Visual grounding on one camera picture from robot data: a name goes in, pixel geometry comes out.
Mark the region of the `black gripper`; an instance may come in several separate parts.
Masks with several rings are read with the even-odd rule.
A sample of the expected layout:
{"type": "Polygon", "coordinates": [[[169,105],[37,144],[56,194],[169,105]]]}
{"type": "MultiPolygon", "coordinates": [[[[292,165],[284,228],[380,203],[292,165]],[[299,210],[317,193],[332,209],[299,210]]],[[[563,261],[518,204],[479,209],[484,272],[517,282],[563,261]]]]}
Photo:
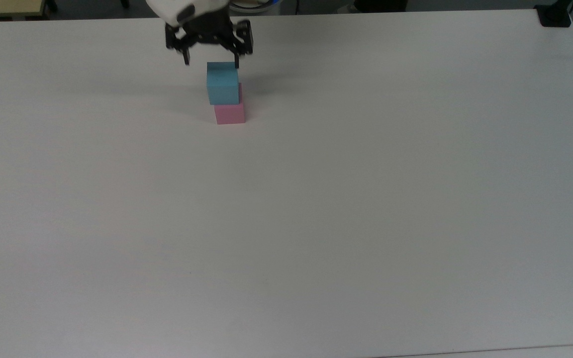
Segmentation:
{"type": "Polygon", "coordinates": [[[239,69],[242,57],[253,54],[252,23],[249,20],[231,22],[227,7],[203,14],[196,13],[193,18],[187,18],[179,24],[179,27],[165,25],[165,43],[167,49],[182,55],[186,66],[190,65],[189,50],[196,43],[219,44],[227,48],[234,54],[236,69],[239,69]],[[185,34],[178,38],[181,28],[185,34]]]}

